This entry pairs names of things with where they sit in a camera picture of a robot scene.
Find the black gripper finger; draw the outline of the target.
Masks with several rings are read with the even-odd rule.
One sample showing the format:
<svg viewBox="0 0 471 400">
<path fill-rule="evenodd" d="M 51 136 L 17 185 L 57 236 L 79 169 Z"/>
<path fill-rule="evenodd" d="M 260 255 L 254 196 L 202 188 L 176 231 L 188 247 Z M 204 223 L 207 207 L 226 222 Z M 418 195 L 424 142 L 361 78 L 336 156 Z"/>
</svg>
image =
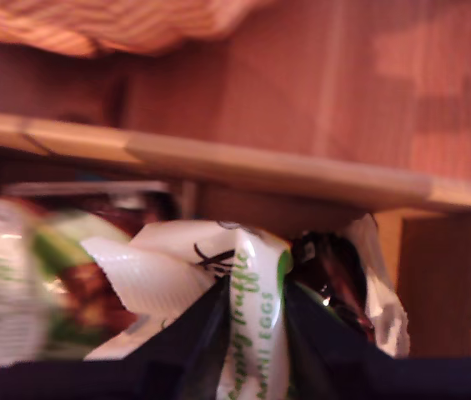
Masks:
<svg viewBox="0 0 471 400">
<path fill-rule="evenodd" d="M 302 283 L 287 278 L 284 284 L 285 315 L 288 330 L 300 336 L 301 343 L 328 365 L 393 365 L 402 362 L 390 357 L 361 333 L 329 311 L 320 297 Z"/>
<path fill-rule="evenodd" d="M 229 283 L 216 282 L 181 315 L 140 317 L 88 354 L 90 361 L 186 363 L 206 347 L 228 309 Z"/>
</svg>

